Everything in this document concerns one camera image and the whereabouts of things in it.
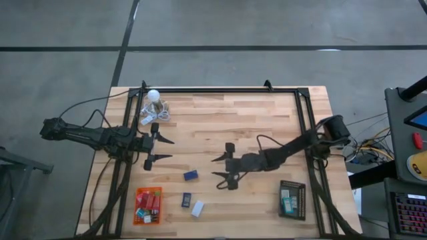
white cord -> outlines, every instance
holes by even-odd
[[[169,114],[169,111],[165,110],[165,102],[162,100],[159,100],[162,106],[162,110],[160,111],[160,113],[156,113],[155,112],[155,107],[153,105],[153,103],[151,101],[148,101],[147,96],[144,97],[144,108],[141,110],[141,115],[149,115],[152,116],[153,119],[160,119],[163,121],[169,121],[171,119],[171,116]]]
[[[354,143],[356,144],[356,146],[358,146],[358,142],[356,141],[356,139],[355,139],[355,138],[353,138],[353,137],[352,137],[352,141],[354,141]],[[346,163],[348,163],[348,162],[352,161],[353,159],[355,159],[358,153],[359,153],[359,148],[357,148],[357,152],[355,152],[355,153],[354,153],[354,155],[353,155],[353,157],[352,157],[351,159],[347,159],[347,160],[346,160]]]

monitor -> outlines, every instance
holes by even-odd
[[[427,106],[405,118],[404,122],[413,127],[427,130]]]

orange tray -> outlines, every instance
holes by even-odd
[[[158,191],[160,191],[159,214],[158,214],[159,217],[157,218],[157,221],[155,221],[155,222],[144,223],[144,219],[142,219],[141,217],[138,217],[136,215],[136,210],[138,209],[137,196],[143,192],[155,193]],[[159,224],[160,223],[160,216],[161,216],[161,198],[162,198],[161,187],[140,187],[139,189],[136,189],[135,211],[133,211],[133,224],[134,225],[156,225],[156,224]]]

blue box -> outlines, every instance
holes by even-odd
[[[189,171],[188,173],[184,173],[184,179],[186,180],[186,181],[188,181],[188,180],[192,180],[192,179],[196,179],[196,178],[198,178],[199,176],[197,175],[197,171],[196,170],[194,170],[194,171]]]

keyboard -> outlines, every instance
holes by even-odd
[[[396,230],[402,234],[427,236],[427,200],[425,196],[391,193],[394,198]]]

